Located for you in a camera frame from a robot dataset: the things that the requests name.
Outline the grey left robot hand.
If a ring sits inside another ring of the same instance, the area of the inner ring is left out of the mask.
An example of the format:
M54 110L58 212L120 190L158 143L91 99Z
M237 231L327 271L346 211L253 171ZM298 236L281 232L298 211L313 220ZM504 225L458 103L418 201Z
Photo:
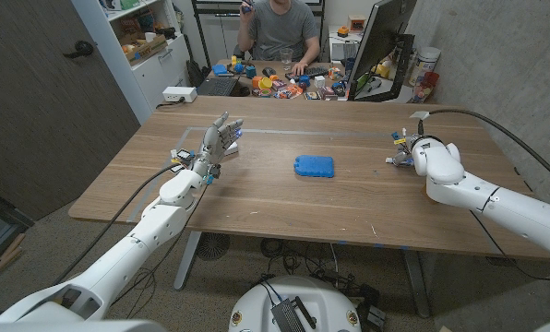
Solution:
M202 177L209 174L212 166L218 165L224 158L225 151L241 135L244 120L238 119L227 123L229 114L224 112L205 132L192 171Z

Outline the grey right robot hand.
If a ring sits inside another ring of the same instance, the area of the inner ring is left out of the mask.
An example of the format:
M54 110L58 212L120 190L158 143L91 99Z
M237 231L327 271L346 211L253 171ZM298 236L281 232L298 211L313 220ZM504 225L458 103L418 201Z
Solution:
M395 166L413 166L413 155L408 145L406 138L399 139L398 152L392 158L392 163Z

